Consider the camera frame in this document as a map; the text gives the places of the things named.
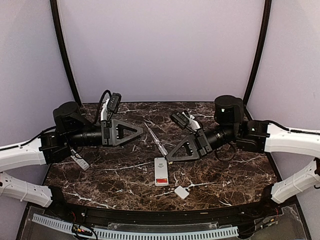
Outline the white remote green buttons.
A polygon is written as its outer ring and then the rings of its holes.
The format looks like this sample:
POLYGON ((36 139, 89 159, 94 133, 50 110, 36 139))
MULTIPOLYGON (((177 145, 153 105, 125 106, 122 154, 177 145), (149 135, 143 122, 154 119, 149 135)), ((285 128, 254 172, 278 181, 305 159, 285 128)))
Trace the white remote green buttons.
POLYGON ((157 187, 169 185, 168 163, 164 157, 154 159, 154 184, 157 187), (167 184, 157 184, 156 179, 167 179, 167 184))

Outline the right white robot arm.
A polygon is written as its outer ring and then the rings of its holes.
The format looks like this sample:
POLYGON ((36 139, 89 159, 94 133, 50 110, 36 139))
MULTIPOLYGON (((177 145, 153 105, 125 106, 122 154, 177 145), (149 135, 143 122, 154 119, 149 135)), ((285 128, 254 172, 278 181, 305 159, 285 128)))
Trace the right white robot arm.
POLYGON ((221 95, 214 100, 214 120, 217 126, 204 130, 191 115, 174 112, 171 120, 188 134, 166 155, 169 162, 195 161, 216 152, 226 144, 252 153, 292 153, 313 157, 302 170, 263 189, 255 213, 266 217, 275 204, 315 187, 320 182, 320 132, 294 129, 271 120, 245 120, 244 102, 232 95, 221 95))

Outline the clear pen screwdriver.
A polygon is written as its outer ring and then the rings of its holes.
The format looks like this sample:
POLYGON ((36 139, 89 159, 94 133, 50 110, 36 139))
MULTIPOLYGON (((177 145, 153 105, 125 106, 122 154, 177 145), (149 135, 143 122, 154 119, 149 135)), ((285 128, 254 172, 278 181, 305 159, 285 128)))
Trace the clear pen screwdriver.
POLYGON ((152 136, 154 143, 157 145, 160 153, 165 157, 168 154, 167 150, 165 149, 165 147, 163 146, 161 141, 158 139, 158 137, 155 135, 153 130, 148 126, 148 124, 146 122, 144 122, 144 125, 147 127, 147 129, 148 129, 150 135, 152 136))

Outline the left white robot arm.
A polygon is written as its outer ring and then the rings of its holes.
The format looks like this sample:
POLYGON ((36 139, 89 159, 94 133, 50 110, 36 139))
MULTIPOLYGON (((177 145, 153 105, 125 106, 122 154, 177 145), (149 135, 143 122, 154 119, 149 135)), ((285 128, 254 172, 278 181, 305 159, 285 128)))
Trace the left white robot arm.
POLYGON ((7 174, 7 170, 34 165, 51 165, 71 157, 79 158, 78 147, 117 147, 140 137, 144 131, 112 115, 118 103, 108 100, 102 106, 101 121, 92 123, 80 111, 79 105, 69 101, 53 111, 55 122, 34 138, 7 145, 0 150, 0 194, 48 208, 60 218, 71 213, 60 188, 36 185, 7 174))

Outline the white battery cover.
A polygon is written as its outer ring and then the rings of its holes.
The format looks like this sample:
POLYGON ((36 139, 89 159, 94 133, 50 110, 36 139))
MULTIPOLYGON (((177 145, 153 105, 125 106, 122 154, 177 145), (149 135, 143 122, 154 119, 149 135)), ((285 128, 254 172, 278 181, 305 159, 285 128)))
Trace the white battery cover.
POLYGON ((180 197, 182 200, 184 200, 185 198, 187 198, 190 193, 182 186, 178 186, 175 190, 174 190, 174 193, 180 197))

